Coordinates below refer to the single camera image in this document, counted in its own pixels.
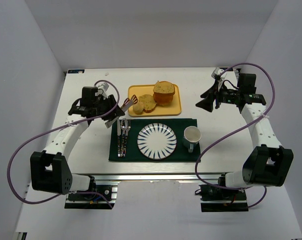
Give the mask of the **metal food tongs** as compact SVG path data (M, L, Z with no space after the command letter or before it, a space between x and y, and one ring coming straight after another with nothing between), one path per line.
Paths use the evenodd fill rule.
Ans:
M111 119L111 120L108 120L106 123L105 123L105 126L107 127L107 128L110 128L112 125L113 125L113 123L114 122L116 122L118 119L119 119L119 117L121 117L121 116L123 116L124 114L125 114L125 112L131 107L131 106L133 106L134 104L136 104L138 102L138 98L137 98L137 96L134 94L131 98L126 98L125 99L125 101L124 101L124 103L123 103L123 105L121 106L121 111L123 112L123 113L117 113L116 114L116 116L113 118L113 119Z

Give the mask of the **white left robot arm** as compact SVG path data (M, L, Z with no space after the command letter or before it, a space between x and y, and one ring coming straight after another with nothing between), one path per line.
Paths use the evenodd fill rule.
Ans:
M81 98L73 102L66 117L66 127L41 152L30 157L32 188L37 191L66 195L69 192L89 191L93 186L90 176L71 173L68 158L82 133L89 127L92 118L101 116L109 120L115 114L113 95L107 95L109 85L82 88Z

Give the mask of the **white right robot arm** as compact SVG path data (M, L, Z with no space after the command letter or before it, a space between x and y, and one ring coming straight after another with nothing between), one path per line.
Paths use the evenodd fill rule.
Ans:
M248 125L252 141L252 153L242 169L222 174L218 179L220 187L245 189L252 186L280 187L284 184L294 154L284 148L277 139L266 116L267 106L263 95L256 93L256 75L241 73L237 85L232 89L225 86L221 68L212 73L214 84L200 97L198 108L212 112L222 103L235 105Z

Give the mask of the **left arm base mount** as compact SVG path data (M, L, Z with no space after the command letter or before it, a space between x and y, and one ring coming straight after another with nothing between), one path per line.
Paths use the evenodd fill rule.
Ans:
M99 179L93 175L89 177L89 189L84 191L85 194L68 194L64 203L65 209L111 210L114 207L119 182Z

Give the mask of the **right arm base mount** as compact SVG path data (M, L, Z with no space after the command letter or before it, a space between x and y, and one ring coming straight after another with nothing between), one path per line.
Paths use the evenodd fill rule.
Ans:
M227 190L201 184L194 194L200 196L201 211L205 213L249 211L247 196L244 191Z

